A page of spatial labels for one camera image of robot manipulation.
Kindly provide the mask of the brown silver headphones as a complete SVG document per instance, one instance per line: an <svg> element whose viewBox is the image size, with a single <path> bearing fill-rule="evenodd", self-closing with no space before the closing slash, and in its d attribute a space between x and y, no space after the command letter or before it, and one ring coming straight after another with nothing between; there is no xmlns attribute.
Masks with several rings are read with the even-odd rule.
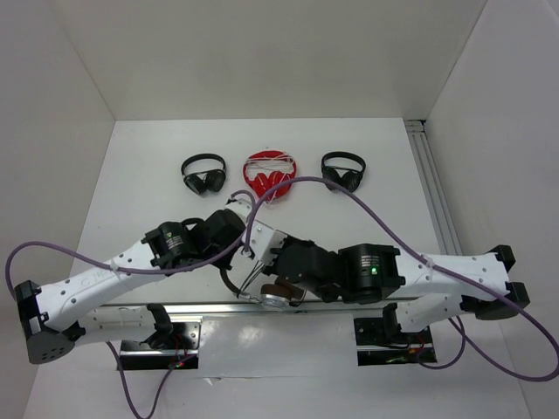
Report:
<svg viewBox="0 0 559 419"><path fill-rule="evenodd" d="M297 307L305 299L307 292L292 285L285 278L277 277L272 284L263 284L258 297L248 292L248 287L262 274L263 267L256 265L247 275L241 286L236 286L229 278L228 271L219 270L220 278L225 287L236 299L246 300L263 307L275 310L286 310L288 307Z"/></svg>

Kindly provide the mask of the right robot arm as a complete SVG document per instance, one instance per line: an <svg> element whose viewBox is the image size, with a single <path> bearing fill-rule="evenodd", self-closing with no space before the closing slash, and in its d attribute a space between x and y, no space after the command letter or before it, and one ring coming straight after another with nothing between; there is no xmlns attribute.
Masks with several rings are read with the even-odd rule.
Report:
<svg viewBox="0 0 559 419"><path fill-rule="evenodd" d="M381 331L391 342L464 313L479 320L509 319L518 313L512 304L524 308L530 302L526 286L509 279L515 259L506 245L470 257L414 258L390 245L327 251L288 237L270 253L264 274L290 291L310 292L325 303L382 303Z"/></svg>

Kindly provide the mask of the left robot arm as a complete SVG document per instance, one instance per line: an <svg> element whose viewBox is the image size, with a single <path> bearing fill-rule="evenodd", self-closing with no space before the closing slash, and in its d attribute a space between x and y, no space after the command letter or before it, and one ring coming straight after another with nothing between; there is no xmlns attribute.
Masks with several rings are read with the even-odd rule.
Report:
<svg viewBox="0 0 559 419"><path fill-rule="evenodd" d="M15 288L28 359L40 365L95 342L132 340L153 349L177 334L166 309L111 306L126 292L208 264L227 268L245 230L229 209L207 219L166 222L115 258L49 285L26 280Z"/></svg>

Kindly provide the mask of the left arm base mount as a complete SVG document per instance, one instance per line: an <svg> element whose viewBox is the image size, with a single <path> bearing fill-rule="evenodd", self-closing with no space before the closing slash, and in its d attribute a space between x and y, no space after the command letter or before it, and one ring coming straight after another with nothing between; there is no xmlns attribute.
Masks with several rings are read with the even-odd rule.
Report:
<svg viewBox="0 0 559 419"><path fill-rule="evenodd" d="M166 370L176 365L179 370L198 369L202 318L178 317L173 332L163 342L151 347L146 342L123 340L119 358L125 371Z"/></svg>

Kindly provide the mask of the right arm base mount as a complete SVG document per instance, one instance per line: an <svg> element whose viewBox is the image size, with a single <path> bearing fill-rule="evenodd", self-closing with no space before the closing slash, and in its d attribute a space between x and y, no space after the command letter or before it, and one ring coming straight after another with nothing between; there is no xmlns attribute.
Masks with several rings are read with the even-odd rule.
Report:
<svg viewBox="0 0 559 419"><path fill-rule="evenodd" d="M417 364L418 354L422 362L437 362L429 327L387 338L380 318L354 318L354 329L359 367Z"/></svg>

